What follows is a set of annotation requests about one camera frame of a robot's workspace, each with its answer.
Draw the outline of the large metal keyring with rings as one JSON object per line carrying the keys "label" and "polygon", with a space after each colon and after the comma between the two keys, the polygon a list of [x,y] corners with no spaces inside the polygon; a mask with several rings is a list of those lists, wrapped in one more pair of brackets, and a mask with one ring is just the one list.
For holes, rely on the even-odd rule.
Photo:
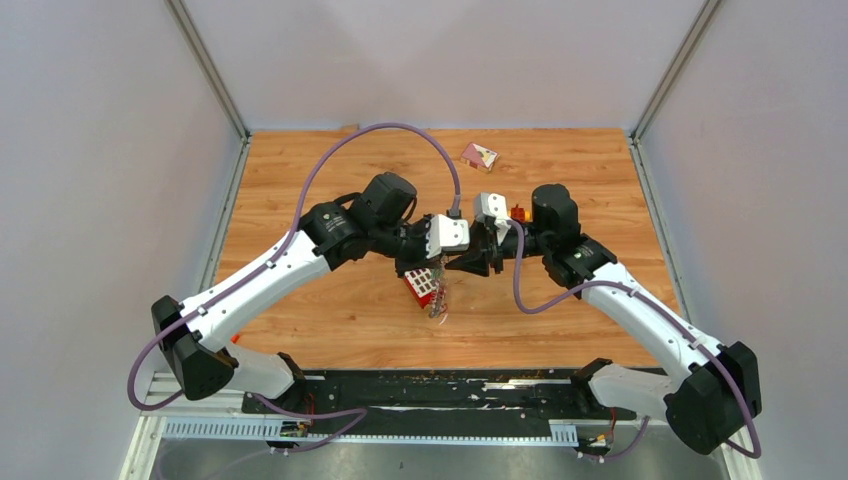
{"label": "large metal keyring with rings", "polygon": [[447,312],[447,261],[442,259],[434,268],[430,270],[431,280],[433,282],[432,297],[428,303],[428,316],[436,318],[444,315]]}

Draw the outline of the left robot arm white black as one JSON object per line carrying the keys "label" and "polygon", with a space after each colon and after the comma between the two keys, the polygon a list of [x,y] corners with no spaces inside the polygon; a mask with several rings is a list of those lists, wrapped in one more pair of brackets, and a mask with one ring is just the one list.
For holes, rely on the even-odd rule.
{"label": "left robot arm white black", "polygon": [[232,337],[298,287],[369,252],[394,259],[403,272],[466,247],[467,225],[459,218],[409,222],[405,213],[416,202],[409,182],[379,174],[362,192],[314,205],[292,232],[210,290],[183,301],[157,300],[152,314],[163,336],[160,350],[181,394],[196,401],[230,388],[267,397],[283,413],[298,411],[307,389],[291,356],[260,354]]}

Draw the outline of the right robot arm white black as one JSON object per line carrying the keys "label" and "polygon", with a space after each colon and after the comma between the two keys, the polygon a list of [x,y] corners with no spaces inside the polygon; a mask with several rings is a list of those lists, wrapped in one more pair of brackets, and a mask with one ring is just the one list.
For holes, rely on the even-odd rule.
{"label": "right robot arm white black", "polygon": [[599,358],[580,370],[571,403],[584,417],[625,409],[666,422],[691,450],[709,454],[732,446],[746,431],[741,454],[757,459],[762,445],[754,419],[762,410],[758,360],[742,342],[720,341],[684,320],[646,290],[600,242],[581,230],[579,209],[561,184],[544,184],[531,196],[531,217],[512,218],[506,200],[481,193],[474,217],[452,209],[428,231],[430,256],[447,268],[486,276],[505,260],[538,257],[564,298],[575,297],[615,321],[659,363],[652,374]]}

